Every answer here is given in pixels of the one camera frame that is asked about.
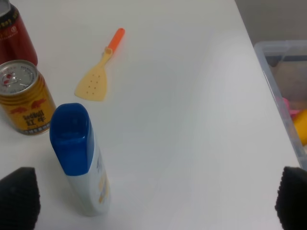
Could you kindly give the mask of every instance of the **toy spatula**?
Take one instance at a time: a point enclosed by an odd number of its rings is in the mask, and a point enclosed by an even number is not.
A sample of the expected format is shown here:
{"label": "toy spatula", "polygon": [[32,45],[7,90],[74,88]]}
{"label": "toy spatula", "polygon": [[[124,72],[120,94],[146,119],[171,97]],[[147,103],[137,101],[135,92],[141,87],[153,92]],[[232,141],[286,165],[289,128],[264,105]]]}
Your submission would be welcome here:
{"label": "toy spatula", "polygon": [[79,82],[75,95],[90,101],[102,101],[106,95],[107,79],[105,64],[112,57],[118,44],[125,34],[123,28],[119,28],[110,44],[105,48],[105,52],[100,62],[95,65]]}

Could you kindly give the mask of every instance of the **red bull can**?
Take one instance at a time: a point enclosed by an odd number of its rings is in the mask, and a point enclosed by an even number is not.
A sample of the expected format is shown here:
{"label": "red bull can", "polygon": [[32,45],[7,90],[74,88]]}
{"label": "red bull can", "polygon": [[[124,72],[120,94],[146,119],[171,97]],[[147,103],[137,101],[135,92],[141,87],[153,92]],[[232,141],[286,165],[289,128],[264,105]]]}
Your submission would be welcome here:
{"label": "red bull can", "polygon": [[43,75],[25,60],[0,65],[0,104],[17,131],[26,135],[48,130],[56,109]]}

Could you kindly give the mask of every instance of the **orange handle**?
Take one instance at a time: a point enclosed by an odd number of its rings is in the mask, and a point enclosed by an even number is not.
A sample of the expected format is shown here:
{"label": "orange handle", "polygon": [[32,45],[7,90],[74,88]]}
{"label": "orange handle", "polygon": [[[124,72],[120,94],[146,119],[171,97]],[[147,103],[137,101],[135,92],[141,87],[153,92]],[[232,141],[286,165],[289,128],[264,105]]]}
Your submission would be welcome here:
{"label": "orange handle", "polygon": [[112,49],[113,53],[115,52],[117,46],[119,45],[121,39],[123,38],[125,34],[125,29],[124,28],[119,28],[114,37],[112,38],[112,41],[108,45],[108,48]]}

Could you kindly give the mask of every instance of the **can lid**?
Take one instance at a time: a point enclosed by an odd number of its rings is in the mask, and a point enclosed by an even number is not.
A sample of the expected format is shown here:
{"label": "can lid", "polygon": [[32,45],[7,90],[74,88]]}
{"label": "can lid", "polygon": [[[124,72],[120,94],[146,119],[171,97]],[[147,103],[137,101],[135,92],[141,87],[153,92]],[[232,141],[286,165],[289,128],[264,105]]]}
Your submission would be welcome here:
{"label": "can lid", "polygon": [[31,62],[25,60],[8,61],[0,65],[0,95],[20,93],[38,79],[38,72]]}
{"label": "can lid", "polygon": [[9,0],[0,0],[0,17],[5,15],[11,10],[11,5]]}

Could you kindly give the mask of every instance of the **blue cap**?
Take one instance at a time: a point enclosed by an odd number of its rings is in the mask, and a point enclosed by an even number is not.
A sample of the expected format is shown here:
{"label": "blue cap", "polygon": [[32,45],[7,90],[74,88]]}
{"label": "blue cap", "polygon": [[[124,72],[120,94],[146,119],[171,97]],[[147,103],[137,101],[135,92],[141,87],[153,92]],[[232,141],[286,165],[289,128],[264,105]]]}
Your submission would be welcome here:
{"label": "blue cap", "polygon": [[88,173],[94,154],[90,117],[79,103],[60,105],[50,122],[50,142],[68,176]]}

